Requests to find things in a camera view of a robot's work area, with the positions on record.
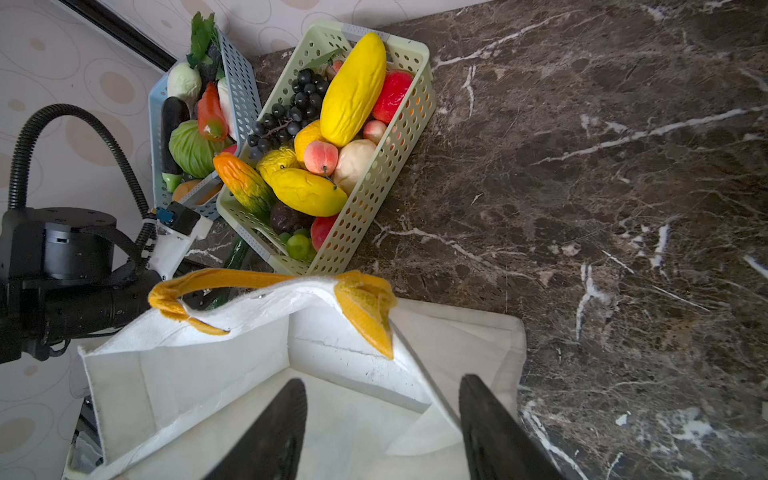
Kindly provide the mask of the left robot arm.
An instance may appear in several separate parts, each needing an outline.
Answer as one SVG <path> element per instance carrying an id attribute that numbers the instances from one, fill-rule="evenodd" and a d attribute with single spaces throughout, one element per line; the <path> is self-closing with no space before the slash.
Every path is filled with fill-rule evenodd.
<path id="1" fill-rule="evenodd" d="M 17 127 L 1 154 L 1 361 L 44 362 L 147 312 L 157 228 L 199 217 L 151 206 L 100 114 L 11 98 L 1 117 Z"/>

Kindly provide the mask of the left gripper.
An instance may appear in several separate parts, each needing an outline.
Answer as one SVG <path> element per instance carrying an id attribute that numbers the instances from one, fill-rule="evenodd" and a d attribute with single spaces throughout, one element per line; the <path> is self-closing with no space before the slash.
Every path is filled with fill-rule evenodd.
<path id="1" fill-rule="evenodd" d="M 45 361 L 76 339 L 105 336 L 148 310 L 156 284 L 188 271 L 212 221 L 173 202 L 145 222 L 150 251 L 115 217 L 83 208 L 14 209 L 2 218 L 1 360 Z"/>

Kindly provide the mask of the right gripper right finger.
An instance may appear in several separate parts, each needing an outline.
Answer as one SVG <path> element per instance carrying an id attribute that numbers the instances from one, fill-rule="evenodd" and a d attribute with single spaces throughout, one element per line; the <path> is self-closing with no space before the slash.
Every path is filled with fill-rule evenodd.
<path id="1" fill-rule="evenodd" d="M 461 379 L 459 412 L 472 479 L 563 477 L 475 374 L 466 374 Z"/>

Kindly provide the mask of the white grocery bag yellow handles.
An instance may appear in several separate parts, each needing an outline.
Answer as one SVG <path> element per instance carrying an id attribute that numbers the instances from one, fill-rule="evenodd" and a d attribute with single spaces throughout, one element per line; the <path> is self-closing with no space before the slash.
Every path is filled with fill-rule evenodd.
<path id="1" fill-rule="evenodd" d="M 513 316 L 387 296 L 379 278 L 203 270 L 80 351 L 97 479 L 201 479 L 297 379 L 302 479 L 466 479 L 463 376 L 510 414 L 526 359 Z"/>

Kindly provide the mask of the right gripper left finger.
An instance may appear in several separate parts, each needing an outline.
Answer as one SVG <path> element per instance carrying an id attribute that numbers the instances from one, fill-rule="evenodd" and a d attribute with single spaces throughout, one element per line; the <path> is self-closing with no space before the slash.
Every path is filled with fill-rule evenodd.
<path id="1" fill-rule="evenodd" d="M 208 479 L 295 479 L 306 432 L 308 401 L 302 380 L 289 380 Z"/>

